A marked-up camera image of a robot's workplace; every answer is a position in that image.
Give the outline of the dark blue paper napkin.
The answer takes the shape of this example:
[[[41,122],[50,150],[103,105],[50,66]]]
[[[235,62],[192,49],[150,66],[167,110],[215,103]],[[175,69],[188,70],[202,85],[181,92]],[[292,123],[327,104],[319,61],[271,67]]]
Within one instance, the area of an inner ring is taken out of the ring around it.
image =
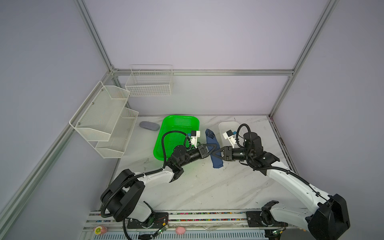
[[[223,160],[218,158],[218,156],[214,154],[215,151],[220,149],[220,145],[216,138],[216,135],[210,129],[206,129],[205,134],[206,134],[206,142],[208,144],[208,150],[210,152],[213,168],[214,169],[222,168],[224,166]]]

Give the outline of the green plastic basket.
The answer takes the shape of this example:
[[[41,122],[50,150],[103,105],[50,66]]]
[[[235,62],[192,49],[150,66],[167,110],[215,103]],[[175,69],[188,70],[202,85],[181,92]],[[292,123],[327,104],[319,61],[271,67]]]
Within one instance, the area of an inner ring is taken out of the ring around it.
[[[165,133],[171,131],[180,131],[185,134],[190,134],[192,131],[198,131],[200,127],[200,121],[193,116],[179,116],[171,115],[163,119],[156,143],[153,150],[154,157],[159,160],[164,160],[164,153],[162,148],[162,137]],[[166,156],[169,158],[174,151],[174,148],[178,145],[183,145],[186,137],[179,133],[171,133],[165,137],[164,145]]]

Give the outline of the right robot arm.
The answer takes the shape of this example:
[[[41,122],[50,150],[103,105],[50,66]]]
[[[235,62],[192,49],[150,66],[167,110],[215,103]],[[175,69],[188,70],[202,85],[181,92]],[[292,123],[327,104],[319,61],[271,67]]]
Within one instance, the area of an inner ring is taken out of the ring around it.
[[[262,225],[287,223],[309,231],[317,240],[337,240],[350,228],[346,200],[338,194],[329,195],[292,172],[278,157],[264,151],[256,133],[245,133],[242,144],[235,132],[227,131],[223,137],[230,145],[215,151],[220,159],[244,161],[253,171],[282,185],[305,206],[290,208],[279,201],[270,201],[262,207],[259,217]]]

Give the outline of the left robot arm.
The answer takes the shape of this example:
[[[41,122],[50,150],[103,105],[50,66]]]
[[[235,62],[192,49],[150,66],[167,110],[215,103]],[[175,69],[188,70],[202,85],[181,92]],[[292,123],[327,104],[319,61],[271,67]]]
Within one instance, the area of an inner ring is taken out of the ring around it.
[[[146,173],[123,170],[100,197],[101,217],[113,217],[116,222],[133,219],[152,225],[156,212],[141,199],[144,191],[177,180],[184,173],[184,165],[209,157],[217,147],[217,144],[200,144],[188,150],[179,145],[160,169]]]

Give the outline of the white rectangular tray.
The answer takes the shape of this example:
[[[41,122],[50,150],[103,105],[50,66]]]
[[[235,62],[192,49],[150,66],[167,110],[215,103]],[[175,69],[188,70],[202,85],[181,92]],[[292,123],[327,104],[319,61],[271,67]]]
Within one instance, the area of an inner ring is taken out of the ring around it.
[[[223,133],[227,132],[228,130],[231,130],[232,132],[236,132],[239,128],[240,124],[235,121],[228,121],[228,122],[221,122],[219,123],[219,132],[222,142],[227,142],[227,140],[224,138]]]

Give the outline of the grey oval pouch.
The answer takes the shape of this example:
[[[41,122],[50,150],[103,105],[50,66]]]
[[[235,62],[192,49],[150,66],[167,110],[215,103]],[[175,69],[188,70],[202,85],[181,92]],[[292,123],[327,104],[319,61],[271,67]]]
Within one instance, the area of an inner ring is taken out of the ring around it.
[[[143,129],[150,130],[150,131],[158,131],[160,129],[160,125],[153,122],[148,121],[142,121],[139,123],[139,126]]]

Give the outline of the pink toy ball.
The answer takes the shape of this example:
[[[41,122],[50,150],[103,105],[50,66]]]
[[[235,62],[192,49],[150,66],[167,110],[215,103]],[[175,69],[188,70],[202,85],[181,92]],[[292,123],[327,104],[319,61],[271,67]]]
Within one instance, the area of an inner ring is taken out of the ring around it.
[[[184,235],[186,233],[186,228],[184,227],[177,227],[175,229],[175,232],[177,235]]]

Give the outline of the white mesh two-tier shelf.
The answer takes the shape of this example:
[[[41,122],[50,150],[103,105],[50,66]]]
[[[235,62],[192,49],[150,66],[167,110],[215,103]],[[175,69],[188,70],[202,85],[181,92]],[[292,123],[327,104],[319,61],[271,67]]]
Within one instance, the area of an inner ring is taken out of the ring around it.
[[[104,159],[126,152],[139,112],[128,107],[130,92],[98,82],[69,125]]]

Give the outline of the pink green toy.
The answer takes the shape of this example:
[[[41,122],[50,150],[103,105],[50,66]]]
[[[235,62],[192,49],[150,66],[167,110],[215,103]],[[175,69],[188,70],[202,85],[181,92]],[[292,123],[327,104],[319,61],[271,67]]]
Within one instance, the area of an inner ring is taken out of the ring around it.
[[[108,228],[101,225],[94,228],[94,234],[97,236],[104,235],[105,233],[107,233],[107,231],[108,231]]]

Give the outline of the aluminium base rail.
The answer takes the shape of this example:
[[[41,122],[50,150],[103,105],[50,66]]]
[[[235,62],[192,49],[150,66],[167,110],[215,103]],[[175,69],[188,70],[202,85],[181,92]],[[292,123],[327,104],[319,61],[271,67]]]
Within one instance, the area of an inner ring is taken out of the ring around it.
[[[156,211],[152,225],[133,219],[125,223],[114,218],[102,218],[100,212],[91,212],[80,235],[81,240],[137,240],[145,234],[157,233],[157,240],[279,240],[288,230],[300,234],[305,230],[287,223],[264,226],[260,209],[251,210],[197,210]],[[104,235],[95,235],[97,226],[108,228]],[[177,227],[186,228],[177,235]]]

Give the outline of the aluminium frame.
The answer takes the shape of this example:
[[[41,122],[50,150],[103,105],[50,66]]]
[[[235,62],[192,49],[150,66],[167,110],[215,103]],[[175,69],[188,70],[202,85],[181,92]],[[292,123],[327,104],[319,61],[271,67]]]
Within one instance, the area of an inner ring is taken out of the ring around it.
[[[105,82],[113,79],[116,76],[126,76],[131,73],[130,70],[123,69],[114,69],[111,64],[109,57],[107,56],[105,47],[102,44],[101,38],[96,30],[96,26],[92,20],[90,12],[87,8],[85,1],[75,1],[75,6],[77,7],[79,14],[85,23],[85,26],[98,50],[98,53],[101,55],[103,63],[107,67],[107,71],[104,74],[101,82],[97,83],[95,88],[91,91],[89,96],[86,98],[85,102],[82,103],[78,114],[84,112],[84,108],[87,107],[88,102],[91,97],[94,96],[102,87]],[[288,89],[291,87],[294,79],[298,75],[301,67],[303,66],[305,60],[307,59],[310,51],[313,49],[315,42],[317,41],[321,31],[323,30],[326,22],[332,15],[332,12],[336,8],[338,1],[327,1],[324,9],[321,12],[321,15],[318,21],[313,28],[313,31],[310,34],[302,52],[299,55],[297,62],[293,69],[200,69],[200,70],[191,70],[191,69],[176,69],[174,70],[174,76],[287,76],[288,80],[286,81],[284,87],[282,88],[281,93],[279,94],[276,103],[273,105],[269,116],[272,117],[276,114],[280,104],[282,103],[284,97],[286,96]],[[33,169],[31,174],[27,177],[24,183],[20,186],[15,195],[11,198],[9,203],[5,206],[4,210],[1,212],[1,239],[4,239],[10,229],[13,227],[26,205],[29,203],[34,191],[41,184],[43,179],[50,172],[51,168],[56,163],[59,154],[62,152],[71,136],[73,135],[75,128],[71,124],[67,124],[63,131],[60,133],[58,138],[47,150],[45,155]]]

